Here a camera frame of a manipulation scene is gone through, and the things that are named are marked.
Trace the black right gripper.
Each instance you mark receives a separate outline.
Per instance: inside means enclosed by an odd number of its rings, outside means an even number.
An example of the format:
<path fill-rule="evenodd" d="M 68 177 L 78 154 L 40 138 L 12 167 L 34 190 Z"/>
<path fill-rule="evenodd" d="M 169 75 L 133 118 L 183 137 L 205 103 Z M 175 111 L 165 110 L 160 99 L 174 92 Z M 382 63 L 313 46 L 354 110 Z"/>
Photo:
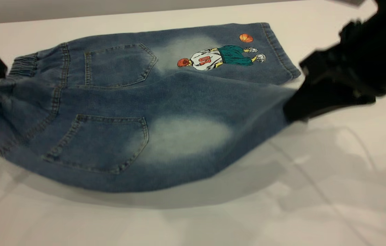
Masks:
<path fill-rule="evenodd" d="M 371 105 L 386 95 L 386 11 L 364 22 L 349 22 L 340 38 L 340 43 L 315 50 L 300 62 L 305 78 L 283 106 L 288 121 Z"/>

